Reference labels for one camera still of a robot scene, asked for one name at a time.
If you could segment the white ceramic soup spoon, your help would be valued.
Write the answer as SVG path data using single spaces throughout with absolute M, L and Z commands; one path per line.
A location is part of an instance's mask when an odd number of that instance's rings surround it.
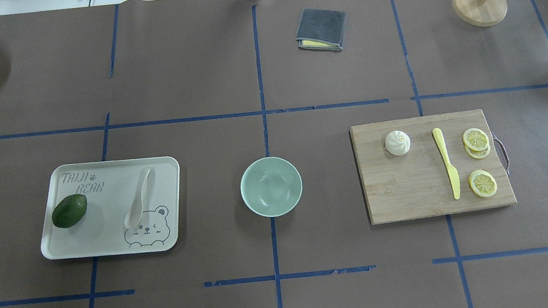
M 144 208 L 148 203 L 148 184 L 150 184 L 150 178 L 154 177 L 154 173 L 152 167 L 145 168 L 141 171 L 138 183 L 135 186 L 135 195 L 131 207 L 124 218 L 125 229 L 133 229 L 139 225 Z

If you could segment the light green bowl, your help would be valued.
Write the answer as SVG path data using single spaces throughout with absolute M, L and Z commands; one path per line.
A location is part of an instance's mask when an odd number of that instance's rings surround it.
M 296 166 L 277 157 L 250 164 L 240 181 L 241 197 L 254 213 L 267 218 L 291 211 L 301 199 L 303 184 Z

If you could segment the white steamed bun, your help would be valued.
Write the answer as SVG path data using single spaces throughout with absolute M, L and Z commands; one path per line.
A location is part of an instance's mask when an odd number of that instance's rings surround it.
M 411 139 L 406 132 L 393 130 L 385 137 L 385 149 L 394 156 L 401 156 L 411 149 Z

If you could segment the grey folded cloth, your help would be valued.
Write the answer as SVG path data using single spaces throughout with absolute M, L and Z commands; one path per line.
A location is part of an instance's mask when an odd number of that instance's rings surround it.
M 300 14 L 295 40 L 298 48 L 342 51 L 346 13 L 305 8 Z

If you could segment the wooden cutting board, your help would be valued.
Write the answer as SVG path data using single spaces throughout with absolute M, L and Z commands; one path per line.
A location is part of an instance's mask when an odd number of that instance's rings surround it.
M 450 160 L 459 171 L 459 200 L 453 197 L 446 168 L 431 134 L 435 127 L 442 130 Z M 486 158 L 475 159 L 465 152 L 462 136 L 470 128 L 479 128 L 491 136 L 482 110 L 352 126 L 352 146 L 370 222 L 408 221 L 515 204 L 517 200 L 493 141 Z M 410 136 L 411 148 L 405 155 L 394 156 L 384 147 L 385 137 L 393 130 Z M 470 189 L 469 175 L 478 169 L 495 178 L 494 196 L 481 198 Z

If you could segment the white bear serving tray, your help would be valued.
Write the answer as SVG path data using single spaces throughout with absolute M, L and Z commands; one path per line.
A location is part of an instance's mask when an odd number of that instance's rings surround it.
M 124 228 L 140 173 L 152 167 L 148 203 L 139 225 Z M 40 249 L 48 259 L 159 252 L 178 239 L 180 166 L 173 157 L 61 165 L 50 178 Z M 71 228 L 52 222 L 56 205 L 72 194 L 87 196 L 83 219 Z

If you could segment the yellow plastic knife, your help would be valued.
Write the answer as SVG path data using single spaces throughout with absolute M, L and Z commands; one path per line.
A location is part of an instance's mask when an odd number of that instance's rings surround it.
M 431 132 L 434 141 L 436 143 L 437 149 L 439 150 L 443 164 L 446 168 L 449 182 L 451 183 L 451 188 L 453 192 L 453 197 L 456 200 L 459 200 L 461 197 L 461 186 L 460 186 L 460 177 L 459 171 L 454 167 L 450 160 L 450 156 L 447 150 L 447 144 L 443 136 L 443 132 L 440 128 L 435 127 Z

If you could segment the upper lemon slice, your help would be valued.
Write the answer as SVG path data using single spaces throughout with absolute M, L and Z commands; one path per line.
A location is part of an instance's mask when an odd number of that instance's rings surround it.
M 476 152 L 483 152 L 489 148 L 489 138 L 486 133 L 479 128 L 467 129 L 462 136 L 463 144 Z

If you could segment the hidden lemon slice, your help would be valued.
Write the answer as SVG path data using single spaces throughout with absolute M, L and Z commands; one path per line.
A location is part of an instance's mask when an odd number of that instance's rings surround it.
M 476 158 L 476 159 L 483 159 L 484 157 L 487 157 L 489 154 L 490 154 L 490 151 L 491 151 L 491 147 L 489 145 L 487 145 L 487 147 L 485 147 L 484 149 L 482 150 L 473 150 L 473 149 L 469 149 L 469 147 L 464 147 L 465 149 L 465 152 L 470 156 L 470 157 L 473 157 L 473 158 Z

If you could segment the lower lemon slice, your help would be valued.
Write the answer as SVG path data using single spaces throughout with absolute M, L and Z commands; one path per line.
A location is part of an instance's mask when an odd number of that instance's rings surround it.
M 473 170 L 468 178 L 468 185 L 473 193 L 481 198 L 489 198 L 497 192 L 495 178 L 482 169 Z

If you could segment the green avocado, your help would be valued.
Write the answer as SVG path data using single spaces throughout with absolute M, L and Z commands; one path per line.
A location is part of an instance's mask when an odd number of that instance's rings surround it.
M 52 223 L 57 228 L 71 228 L 83 219 L 88 209 L 87 196 L 72 194 L 62 199 L 54 208 Z

